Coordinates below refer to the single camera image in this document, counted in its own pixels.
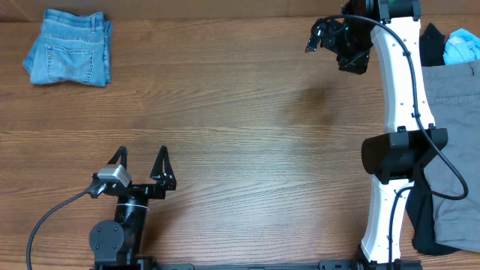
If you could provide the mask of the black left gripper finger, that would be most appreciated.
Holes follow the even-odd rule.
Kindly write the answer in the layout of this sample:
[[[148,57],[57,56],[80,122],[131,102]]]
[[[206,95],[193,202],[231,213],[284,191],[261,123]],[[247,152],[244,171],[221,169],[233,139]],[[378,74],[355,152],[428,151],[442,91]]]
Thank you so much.
[[[108,161],[108,164],[119,164],[122,165],[125,169],[128,168],[128,150],[127,147],[121,145],[112,158]]]
[[[155,180],[156,185],[159,185],[165,191],[174,191],[176,189],[177,181],[170,164],[168,149],[165,145],[160,147],[150,173],[150,178]]]

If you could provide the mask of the light blue denim jeans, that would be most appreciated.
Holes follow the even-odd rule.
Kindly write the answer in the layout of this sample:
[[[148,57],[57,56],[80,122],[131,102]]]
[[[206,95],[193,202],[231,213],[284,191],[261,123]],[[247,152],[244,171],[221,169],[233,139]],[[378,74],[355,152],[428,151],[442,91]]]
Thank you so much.
[[[76,16],[55,9],[43,15],[40,34],[23,67],[34,85],[67,81],[105,87],[112,82],[113,24],[104,13]]]

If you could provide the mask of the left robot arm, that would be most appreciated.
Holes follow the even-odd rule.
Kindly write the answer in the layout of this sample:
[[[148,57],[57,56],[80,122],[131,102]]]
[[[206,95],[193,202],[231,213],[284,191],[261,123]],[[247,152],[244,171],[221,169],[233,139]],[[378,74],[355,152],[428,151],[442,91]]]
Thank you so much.
[[[89,244],[96,269],[159,269],[155,258],[141,256],[143,230],[150,200],[163,200],[167,191],[176,189],[177,181],[168,150],[160,147],[150,173],[150,184],[134,184],[127,171],[128,150],[121,146],[110,161],[92,176],[87,194],[115,197],[112,220],[97,223],[90,232]]]

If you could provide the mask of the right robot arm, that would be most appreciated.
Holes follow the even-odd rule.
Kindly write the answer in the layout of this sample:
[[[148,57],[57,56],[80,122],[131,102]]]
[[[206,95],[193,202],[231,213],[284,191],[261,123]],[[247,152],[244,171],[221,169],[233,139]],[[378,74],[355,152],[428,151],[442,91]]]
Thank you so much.
[[[361,145],[371,178],[367,229],[352,261],[322,261],[322,269],[420,269],[401,259],[401,228],[407,201],[424,180],[423,169],[448,142],[427,102],[419,49],[418,1],[348,1],[337,16],[312,26],[306,50],[317,47],[337,56],[340,70],[363,74],[376,50],[385,100],[381,135]]]

